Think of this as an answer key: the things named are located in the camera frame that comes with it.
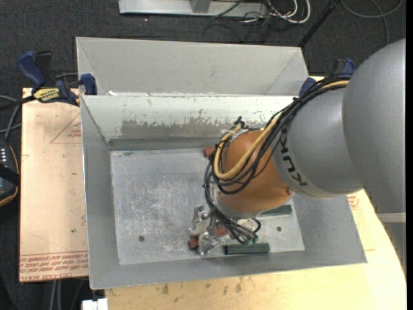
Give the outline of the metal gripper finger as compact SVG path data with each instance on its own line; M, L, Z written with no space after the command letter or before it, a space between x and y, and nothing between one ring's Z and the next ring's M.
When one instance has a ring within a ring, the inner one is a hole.
M204 218L204 214L205 210L203 205L198 205L194 208L190 235L199 235L205 231L208 220Z
M198 236L197 253L201 256L207 255L213 248L221 245L223 237L211 232L203 232Z

